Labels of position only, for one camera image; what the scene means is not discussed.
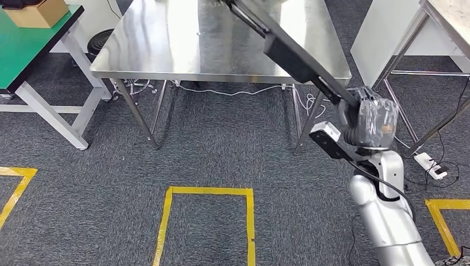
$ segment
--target yellow floor tape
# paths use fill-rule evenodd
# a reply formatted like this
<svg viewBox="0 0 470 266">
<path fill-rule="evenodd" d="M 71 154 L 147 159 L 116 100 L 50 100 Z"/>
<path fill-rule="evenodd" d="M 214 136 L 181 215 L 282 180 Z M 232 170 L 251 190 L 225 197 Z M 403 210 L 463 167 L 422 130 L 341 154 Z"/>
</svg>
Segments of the yellow floor tape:
<svg viewBox="0 0 470 266">
<path fill-rule="evenodd" d="M 254 247 L 254 199 L 251 188 L 223 188 L 223 187 L 169 187 L 165 195 L 162 220 L 157 236 L 157 247 L 152 266 L 160 266 L 160 259 L 165 243 L 166 227 L 170 216 L 173 194 L 211 194 L 211 195 L 237 195 L 247 198 L 247 242 L 248 242 L 248 266 L 255 266 Z"/>
<path fill-rule="evenodd" d="M 0 213 L 0 230 L 3 224 L 7 220 L 8 216 L 13 210 L 13 207 L 18 202 L 19 198 L 23 194 L 24 190 L 28 186 L 29 182 L 36 174 L 38 170 L 33 168 L 14 168 L 14 167 L 0 167 L 0 176 L 22 176 L 20 183 L 16 187 L 7 204 L 3 207 L 2 213 Z"/>
<path fill-rule="evenodd" d="M 441 234 L 442 240 L 444 240 L 444 244 L 450 256 L 460 256 L 460 250 L 457 247 L 446 221 L 444 221 L 444 217 L 442 217 L 441 210 L 470 209 L 470 199 L 427 199 L 426 206 Z"/>
</svg>

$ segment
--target white cable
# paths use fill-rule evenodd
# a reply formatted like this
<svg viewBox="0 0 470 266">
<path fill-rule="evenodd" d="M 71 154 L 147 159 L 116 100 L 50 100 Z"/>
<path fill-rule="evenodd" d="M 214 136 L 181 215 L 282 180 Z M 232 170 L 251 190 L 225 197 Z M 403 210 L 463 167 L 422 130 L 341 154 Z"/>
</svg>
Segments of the white cable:
<svg viewBox="0 0 470 266">
<path fill-rule="evenodd" d="M 312 95 L 312 94 L 307 94 L 307 102 L 306 102 L 306 105 L 304 105 L 304 103 L 302 102 L 302 100 L 300 99 L 300 94 L 299 92 L 297 91 L 297 89 L 295 88 L 295 85 L 293 86 L 290 86 L 290 85 L 286 85 L 286 86 L 281 86 L 281 85 L 275 85 L 275 86 L 272 86 L 272 87 L 268 87 L 268 88 L 265 88 L 265 89 L 262 89 L 262 90 L 258 90 L 258 91 L 255 91 L 253 93 L 249 93 L 247 91 L 239 91 L 239 92 L 236 92 L 236 93 L 232 93 L 232 94 L 229 94 L 229 93 L 222 93 L 220 91 L 215 91 L 215 90 L 192 90 L 192 89 L 188 89 L 188 88 L 185 88 L 181 85 L 179 85 L 179 87 L 183 90 L 187 90 L 187 91 L 192 91 L 194 93 L 215 93 L 215 94 L 221 94 L 221 95 L 225 95 L 225 96 L 235 96 L 235 95 L 238 95 L 238 94 L 248 94 L 248 95 L 255 95 L 255 94 L 258 94 L 258 93 L 261 93 L 263 91 L 266 91 L 266 90 L 270 90 L 270 89 L 274 89 L 274 88 L 292 88 L 295 93 L 297 94 L 297 99 L 299 100 L 301 106 L 307 111 L 307 115 L 309 115 L 309 110 L 313 107 L 313 104 L 315 103 L 315 97 Z M 326 111 L 326 107 L 324 105 L 321 105 L 321 107 L 323 107 L 323 110 L 321 111 L 321 113 L 319 115 L 317 115 L 315 118 L 319 118 L 320 116 L 322 116 L 323 113 L 325 113 Z"/>
</svg>

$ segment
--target gray carpet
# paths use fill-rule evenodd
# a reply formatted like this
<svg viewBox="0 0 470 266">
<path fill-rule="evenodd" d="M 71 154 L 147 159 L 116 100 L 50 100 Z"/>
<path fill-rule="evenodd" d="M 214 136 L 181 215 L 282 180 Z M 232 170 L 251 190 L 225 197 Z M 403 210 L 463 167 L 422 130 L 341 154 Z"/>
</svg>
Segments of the gray carpet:
<svg viewBox="0 0 470 266">
<path fill-rule="evenodd" d="M 349 50 L 370 2 L 326 1 L 351 67 L 352 85 L 361 81 Z M 125 3 L 120 4 L 125 10 Z M 447 57 L 410 57 L 400 67 L 456 70 Z M 49 54 L 28 81 L 52 104 L 81 104 L 91 90 L 67 54 Z M 455 108 L 464 85 L 459 78 L 398 76 L 390 81 L 418 134 Z M 267 84 L 201 86 L 233 92 Z M 314 91 L 310 86 L 301 90 Z M 406 96 L 410 90 L 426 93 L 411 99 Z M 136 99 L 149 119 L 157 95 L 148 90 Z M 336 121 L 333 107 L 326 106 L 322 120 Z M 291 95 L 280 89 L 231 98 L 170 90 L 157 124 L 158 150 L 146 143 L 120 99 L 98 106 L 84 134 L 91 145 L 82 152 L 36 114 L 0 113 L 2 166 L 38 168 L 0 231 L 0 265 L 151 265 L 168 186 L 253 188 L 258 265 L 347 265 L 351 218 L 357 214 L 347 189 L 351 169 L 327 158 L 311 141 L 304 154 L 293 156 L 293 118 Z M 445 160 L 470 163 L 464 145 L 469 119 L 463 115 L 442 131 Z M 399 136 L 407 140 L 403 126 Z M 442 154 L 438 138 L 423 150 L 433 157 Z M 422 180 L 423 170 L 414 160 L 405 160 L 405 165 L 408 178 Z M 468 170 L 461 166 L 461 180 L 450 188 L 430 187 L 412 196 L 418 228 L 434 260 L 448 254 L 423 200 L 469 198 Z M 449 172 L 456 174 L 453 168 Z M 3 203 L 16 183 L 6 177 L 0 183 Z M 409 184 L 408 189 L 422 188 Z M 242 198 L 175 195 L 161 265 L 245 265 Z M 443 213 L 458 244 L 468 245 L 468 214 Z M 352 261 L 376 265 L 358 219 L 354 231 Z"/>
</svg>

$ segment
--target metal table frame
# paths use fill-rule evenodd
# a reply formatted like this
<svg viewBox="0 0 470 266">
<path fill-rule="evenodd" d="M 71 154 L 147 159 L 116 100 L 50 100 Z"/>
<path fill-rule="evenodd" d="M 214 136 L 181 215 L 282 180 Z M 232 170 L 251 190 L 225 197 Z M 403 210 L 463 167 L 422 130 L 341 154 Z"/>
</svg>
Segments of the metal table frame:
<svg viewBox="0 0 470 266">
<path fill-rule="evenodd" d="M 115 81 L 118 87 L 125 88 L 122 79 L 116 79 Z M 155 127 L 159 119 L 163 99 L 166 95 L 166 92 L 168 91 L 170 82 L 171 81 L 169 80 L 165 80 L 163 83 L 163 86 L 160 91 L 159 99 L 158 99 L 157 105 L 153 113 L 150 127 L 147 125 L 147 123 L 145 122 L 145 119 L 142 117 L 142 114 L 140 113 L 139 108 L 134 103 L 134 100 L 132 99 L 130 93 L 127 90 L 121 90 L 122 96 L 124 97 L 129 108 L 131 109 L 134 117 L 137 120 L 137 123 L 139 124 L 145 137 L 147 138 L 147 141 L 150 143 L 150 145 L 154 149 L 158 148 L 157 142 L 155 141 L 155 138 L 154 138 Z M 175 86 L 176 87 L 180 86 L 180 81 L 178 80 L 175 81 Z M 285 89 L 286 86 L 287 84 L 282 84 L 283 89 Z M 315 116 L 317 115 L 318 111 L 321 109 L 321 103 L 324 99 L 324 95 L 321 92 L 318 92 L 316 99 L 315 99 L 315 103 L 311 109 L 311 113 L 309 117 L 307 118 L 307 121 L 305 122 L 304 126 L 302 127 L 302 123 L 300 119 L 300 111 L 299 111 L 300 106 L 298 102 L 299 95 L 297 95 L 295 90 L 290 90 L 290 91 L 292 92 L 292 99 L 293 99 L 294 112 L 295 112 L 295 123 L 297 127 L 297 138 L 298 138 L 294 154 L 298 155 L 302 151 L 302 146 L 304 145 L 305 140 L 307 139 L 308 134 L 311 131 L 311 128 L 315 124 Z"/>
<path fill-rule="evenodd" d="M 373 87 L 374 90 L 377 89 L 377 87 L 380 85 L 380 83 L 383 81 L 387 91 L 389 92 L 390 96 L 392 97 L 392 100 L 398 105 L 399 110 L 400 110 L 400 117 L 405 123 L 406 129 L 408 133 L 410 134 L 413 145 L 409 149 L 406 150 L 405 156 L 406 157 L 411 157 L 416 151 L 418 151 L 426 141 L 428 141 L 430 138 L 435 136 L 436 133 L 445 126 L 447 126 L 450 122 L 452 122 L 454 119 L 460 116 L 465 110 L 467 110 L 470 107 L 470 99 L 465 100 L 462 104 L 459 104 L 457 106 L 457 111 L 453 111 L 446 115 L 444 119 L 442 119 L 436 126 L 434 126 L 430 131 L 428 131 L 422 138 L 418 138 L 415 130 L 413 129 L 413 126 L 411 125 L 408 117 L 406 116 L 403 108 L 400 105 L 400 102 L 395 95 L 390 82 L 388 80 L 389 76 L 394 74 L 394 75 L 428 75 L 428 76 L 465 76 L 470 78 L 470 73 L 451 73 L 451 72 L 437 72 L 437 71 L 402 71 L 402 70 L 395 70 L 397 67 L 398 63 L 400 60 L 403 58 L 405 53 L 408 51 L 409 47 L 413 43 L 413 41 L 416 39 L 416 37 L 419 35 L 421 30 L 423 29 L 424 25 L 426 24 L 427 20 L 429 18 L 432 18 L 446 33 L 449 35 L 449 37 L 455 42 L 455 44 L 459 47 L 459 49 L 464 52 L 465 56 L 470 58 L 470 45 L 466 43 L 458 33 L 455 32 L 455 30 L 447 23 L 447 21 L 442 18 L 438 12 L 434 9 L 434 7 L 427 1 L 421 1 L 421 9 L 415 18 L 415 20 L 412 22 L 413 25 L 417 25 L 415 29 L 412 29 L 411 32 L 408 32 L 408 39 L 405 41 L 403 47 L 401 50 L 398 52 L 397 56 L 395 59 L 392 61 L 390 66 L 385 70 L 383 76 L 379 79 L 379 81 L 376 83 L 376 85 Z"/>
</svg>

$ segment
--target electrical outlet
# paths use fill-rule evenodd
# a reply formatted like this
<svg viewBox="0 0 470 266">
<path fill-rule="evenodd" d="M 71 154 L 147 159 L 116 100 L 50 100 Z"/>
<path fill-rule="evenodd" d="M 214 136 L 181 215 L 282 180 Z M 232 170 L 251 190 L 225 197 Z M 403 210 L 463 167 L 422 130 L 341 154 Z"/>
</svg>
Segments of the electrical outlet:
<svg viewBox="0 0 470 266">
<path fill-rule="evenodd" d="M 415 161 L 418 162 L 425 171 L 429 170 L 429 175 L 432 176 L 435 180 L 442 179 L 447 176 L 447 172 L 442 172 L 439 175 L 436 174 L 436 170 L 441 169 L 439 165 L 435 165 L 436 162 L 431 158 L 427 153 L 423 152 L 415 156 Z"/>
</svg>

